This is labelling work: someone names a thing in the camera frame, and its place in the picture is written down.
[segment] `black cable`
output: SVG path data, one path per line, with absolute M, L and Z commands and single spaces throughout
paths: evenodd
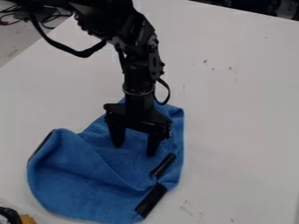
M 77 57 L 80 57 L 80 58 L 88 58 L 89 56 L 91 56 L 93 53 L 99 51 L 101 48 L 103 48 L 106 43 L 107 43 L 107 40 L 106 39 L 103 39 L 100 43 L 84 50 L 84 51 L 76 51 L 74 49 L 72 49 L 71 47 L 67 46 L 67 45 L 63 45 L 51 38 L 49 38 L 43 31 L 43 29 L 40 27 L 39 23 L 38 23 L 38 20 L 36 19 L 35 17 L 35 14 L 31 11 L 31 7 L 30 5 L 28 5 L 27 8 L 27 12 L 28 12 L 28 15 L 29 15 L 29 18 L 33 24 L 33 26 L 35 27 L 35 29 L 37 29 L 37 31 L 39 32 L 39 34 L 43 37 L 43 39 L 48 42 L 48 44 L 50 44 L 51 46 L 54 46 L 64 52 L 67 52 L 67 53 L 71 53 L 72 55 L 75 55 Z
M 13 24 L 16 24 L 16 23 L 20 22 L 22 19 L 19 19 L 19 20 L 17 20 L 17 21 L 11 22 L 11 23 L 9 23 L 9 22 L 4 22 L 4 21 L 2 20 L 2 19 L 5 18 L 5 17 L 13 16 L 13 15 L 15 15 L 15 14 L 16 14 L 16 13 L 9 13 L 9 14 L 5 14 L 5 15 L 1 16 L 1 17 L 0 17 L 0 25 L 13 25 Z
M 162 86 L 164 86 L 167 90 L 168 90 L 168 94 L 167 94 L 167 97 L 164 101 L 159 101 L 157 98 L 156 98 L 156 94 L 154 94 L 154 99 L 155 101 L 157 102 L 157 104 L 163 106 L 163 105 L 166 105 L 167 102 L 170 100 L 170 87 L 168 86 L 168 84 L 162 80 L 161 78 L 158 78 L 157 79 L 157 82 L 159 82 Z
M 41 23 L 41 25 L 44 27 L 44 28 L 46 28 L 46 29 L 54 29 L 55 27 L 50 27 L 50 26 L 47 26 L 47 25 L 45 25 L 46 23 L 49 23 L 49 22 L 51 22 L 51 21 L 53 21 L 53 20 L 55 20 L 55 19 L 57 19 L 57 18 L 60 18 L 60 17 L 66 17 L 66 18 L 68 18 L 68 17 L 71 17 L 72 15 L 73 15 L 73 12 L 71 11 L 71 13 L 70 14 L 61 14 L 61 12 L 60 12 L 60 10 L 58 9 L 58 8 L 56 8 L 56 7 L 54 7 L 55 8 L 55 12 L 54 12 L 54 14 L 57 12 L 58 13 L 58 15 L 51 15 L 51 16 L 48 16 L 48 17 L 44 17 L 43 18 L 43 20 L 42 21 L 40 21 L 40 23 Z
M 15 4 L 12 5 L 11 7 L 8 7 L 5 10 L 0 10 L 0 13 L 15 12 L 15 11 L 19 11 L 21 8 L 22 8 L 21 6 Z

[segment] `white table surface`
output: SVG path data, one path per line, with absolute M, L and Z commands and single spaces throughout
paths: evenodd
M 144 223 L 299 223 L 299 23 L 185 0 L 136 7 L 157 29 L 170 103 L 185 111 L 180 185 Z M 77 49 L 98 41 L 73 19 L 52 36 Z M 3 66 L 0 197 L 74 223 L 31 196 L 27 158 L 52 129 L 82 131 L 121 84 L 111 45 L 79 59 L 40 40 Z

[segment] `blue cloth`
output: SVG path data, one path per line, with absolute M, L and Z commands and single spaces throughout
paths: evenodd
M 55 214 L 104 223 L 141 221 L 134 209 L 160 183 L 179 181 L 184 159 L 184 111 L 156 109 L 173 121 L 170 139 L 147 157 L 147 134 L 127 129 L 120 149 L 111 142 L 104 116 L 80 134 L 56 129 L 28 162 L 28 183 L 42 206 Z M 150 175 L 173 152 L 177 159 L 159 178 Z

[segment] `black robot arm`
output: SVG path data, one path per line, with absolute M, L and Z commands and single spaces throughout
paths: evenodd
M 82 58 L 89 57 L 106 43 L 115 47 L 124 73 L 125 103 L 104 105 L 105 120 L 116 147 L 122 146 L 125 130 L 132 129 L 149 134 L 148 156 L 154 156 L 162 140 L 170 137 L 172 120 L 160 114 L 156 101 L 164 105 L 170 99 L 170 88 L 160 76 L 164 63 L 160 59 L 154 27 L 135 10 L 132 0 L 68 0 L 75 10 L 75 19 L 81 29 L 101 42 L 85 51 L 62 45 L 45 35 L 29 5 L 31 21 L 42 37 L 52 46 Z M 156 82 L 168 90 L 165 101 L 155 97 Z

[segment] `black object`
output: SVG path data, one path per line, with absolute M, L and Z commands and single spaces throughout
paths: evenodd
M 270 7 L 273 0 L 232 0 L 232 8 L 243 11 L 252 11 L 261 14 L 271 14 Z
M 49 140 L 50 136 L 53 134 L 53 132 L 55 131 L 55 129 L 53 131 L 51 131 L 43 140 L 43 142 L 41 142 L 41 144 L 38 146 L 38 148 L 32 153 L 32 155 L 30 156 L 30 158 L 28 159 L 28 162 L 38 153 L 38 151 L 44 146 L 45 142 Z
M 12 208 L 0 206 L 0 215 L 5 217 L 10 224 L 22 224 L 17 211 Z
M 27 4 L 31 21 L 41 36 L 52 46 L 75 56 L 86 58 L 108 42 L 115 46 L 124 73 L 125 103 L 104 105 L 105 120 L 115 147 L 125 141 L 126 128 L 149 134 L 147 154 L 155 155 L 162 140 L 170 137 L 172 120 L 160 114 L 154 100 L 164 105 L 170 99 L 170 88 L 160 77 L 165 64 L 161 61 L 157 36 L 147 18 L 137 12 L 131 0 L 70 0 L 78 25 L 83 31 L 102 41 L 82 52 L 62 45 L 45 35 L 33 12 L 34 4 Z M 163 102 L 155 97 L 156 82 L 168 90 Z
M 156 176 L 157 179 L 161 177 L 161 175 L 167 170 L 167 168 L 176 160 L 177 156 L 174 153 L 170 153 L 167 157 L 156 167 L 154 170 L 150 172 L 151 175 Z
M 45 18 L 52 16 L 56 11 L 55 8 L 45 7 L 44 5 L 42 5 L 40 3 L 34 4 L 34 9 L 32 9 L 32 10 L 34 10 L 34 14 L 39 22 L 43 21 L 43 19 L 45 19 Z M 27 10 L 20 9 L 19 11 L 16 12 L 16 14 L 14 15 L 14 18 L 24 20 L 24 21 L 28 20 L 29 17 L 28 17 Z
M 135 211 L 145 219 L 166 193 L 167 188 L 157 183 L 153 190 L 151 190 L 145 199 L 135 208 Z

